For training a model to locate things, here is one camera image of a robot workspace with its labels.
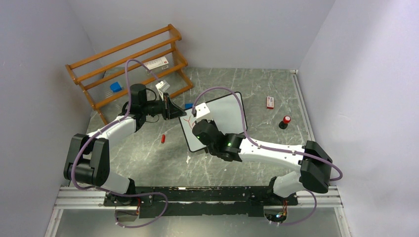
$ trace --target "blue block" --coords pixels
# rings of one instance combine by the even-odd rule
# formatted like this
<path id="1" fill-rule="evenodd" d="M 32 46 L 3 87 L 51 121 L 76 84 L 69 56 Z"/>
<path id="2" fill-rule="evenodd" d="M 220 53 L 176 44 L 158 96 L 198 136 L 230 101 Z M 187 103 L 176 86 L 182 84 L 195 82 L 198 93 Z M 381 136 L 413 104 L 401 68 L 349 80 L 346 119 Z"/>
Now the blue block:
<path id="1" fill-rule="evenodd" d="M 185 104 L 185 109 L 187 110 L 187 109 L 190 109 L 190 108 L 192 108 L 192 106 L 194 105 L 194 103 L 188 103 L 188 104 Z"/>
<path id="2" fill-rule="evenodd" d="M 111 90 L 113 92 L 118 92 L 118 91 L 121 91 L 122 90 L 122 86 L 119 85 L 118 82 L 112 83 L 111 86 L 110 86 L 110 88 L 111 88 Z"/>

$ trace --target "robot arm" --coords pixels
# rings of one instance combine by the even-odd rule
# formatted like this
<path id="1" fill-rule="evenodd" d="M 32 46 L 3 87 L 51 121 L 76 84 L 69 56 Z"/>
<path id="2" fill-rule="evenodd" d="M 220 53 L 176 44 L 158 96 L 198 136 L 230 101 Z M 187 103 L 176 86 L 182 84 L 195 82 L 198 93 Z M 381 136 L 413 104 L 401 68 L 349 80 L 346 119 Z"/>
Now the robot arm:
<path id="1" fill-rule="evenodd" d="M 192 133 L 207 146 L 207 151 L 211 155 L 225 161 L 257 161 L 288 168 L 291 172 L 277 177 L 272 187 L 273 193 L 283 198 L 304 189 L 316 193 L 327 193 L 331 174 L 329 165 L 294 152 L 281 153 L 259 147 L 262 145 L 304 152 L 332 162 L 332 159 L 316 142 L 307 141 L 305 146 L 288 146 L 252 139 L 258 144 L 256 146 L 242 134 L 223 134 L 219 131 L 205 103 L 197 105 L 196 111 L 197 119 Z"/>
<path id="2" fill-rule="evenodd" d="M 167 93 L 159 90 L 159 100 L 147 101 L 146 86 L 134 84 L 131 89 L 131 109 L 126 119 L 116 123 L 89 143 L 83 155 L 91 154 L 90 159 L 81 157 L 76 167 L 76 181 L 95 185 L 121 194 L 135 193 L 135 184 L 131 179 L 125 178 L 110 171 L 109 149 L 122 139 L 138 131 L 146 121 L 146 116 L 161 115 L 164 120 L 174 119 L 186 115 L 185 111 L 172 103 Z M 115 120 L 121 120 L 126 113 L 126 105 Z M 89 134 L 76 134 L 73 136 L 67 160 L 64 167 L 64 177 L 71 180 L 71 170 L 77 153 L 86 143 Z"/>

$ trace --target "black mounting plate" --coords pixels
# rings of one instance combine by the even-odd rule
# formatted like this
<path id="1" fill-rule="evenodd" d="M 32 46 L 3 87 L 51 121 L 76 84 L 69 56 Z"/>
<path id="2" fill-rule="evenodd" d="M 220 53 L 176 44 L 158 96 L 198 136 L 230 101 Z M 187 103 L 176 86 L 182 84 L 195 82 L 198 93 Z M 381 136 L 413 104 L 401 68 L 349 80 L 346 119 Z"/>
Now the black mounting plate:
<path id="1" fill-rule="evenodd" d="M 250 217 L 264 217 L 264 206 L 297 205 L 295 193 L 287 198 L 272 193 L 270 186 L 232 187 L 135 187 L 136 192 L 160 192 L 168 197 L 169 205 L 163 216 L 200 216 L 247 214 Z M 104 206 L 122 206 L 111 197 Z M 158 216 L 165 206 L 165 199 L 159 195 L 141 197 L 139 218 Z"/>

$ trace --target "red cap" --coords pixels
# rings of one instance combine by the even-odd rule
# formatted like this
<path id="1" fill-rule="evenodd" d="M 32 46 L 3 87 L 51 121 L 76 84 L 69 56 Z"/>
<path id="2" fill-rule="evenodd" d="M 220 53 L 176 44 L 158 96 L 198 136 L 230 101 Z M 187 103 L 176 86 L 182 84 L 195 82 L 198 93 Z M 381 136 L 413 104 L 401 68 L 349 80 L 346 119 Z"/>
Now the red cap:
<path id="1" fill-rule="evenodd" d="M 284 116 L 284 119 L 282 120 L 282 122 L 284 122 L 285 124 L 288 124 L 289 122 L 291 122 L 291 117 L 289 115 Z"/>

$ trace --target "marble floor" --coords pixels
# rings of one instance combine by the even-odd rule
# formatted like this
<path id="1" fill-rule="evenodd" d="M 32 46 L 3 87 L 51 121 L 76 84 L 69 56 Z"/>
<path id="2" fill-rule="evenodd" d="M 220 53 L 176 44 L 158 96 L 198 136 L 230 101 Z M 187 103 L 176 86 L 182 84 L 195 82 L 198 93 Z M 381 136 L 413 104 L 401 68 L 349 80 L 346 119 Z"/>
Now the marble floor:
<path id="1" fill-rule="evenodd" d="M 297 93 L 289 70 L 185 68 L 195 87 L 173 99 L 184 108 L 192 103 L 203 90 L 225 86 L 241 92 L 246 111 L 248 134 L 257 140 L 286 145 L 302 145 L 308 139 Z M 169 93 L 185 86 L 175 73 L 164 77 Z M 148 85 L 154 89 L 155 82 Z M 222 90 L 211 91 L 202 102 L 225 95 Z M 266 97 L 275 98 L 275 108 L 266 108 Z M 109 105 L 106 116 L 113 120 L 126 97 Z M 281 130 L 278 123 L 285 115 L 292 121 Z M 103 126 L 97 113 L 90 119 L 88 132 Z M 160 143 L 162 135 L 166 142 Z M 145 123 L 135 134 L 122 140 L 110 150 L 111 170 L 132 178 L 137 186 L 242 186 L 268 185 L 274 176 L 288 170 L 258 162 L 226 162 L 206 154 L 188 150 L 178 119 Z"/>

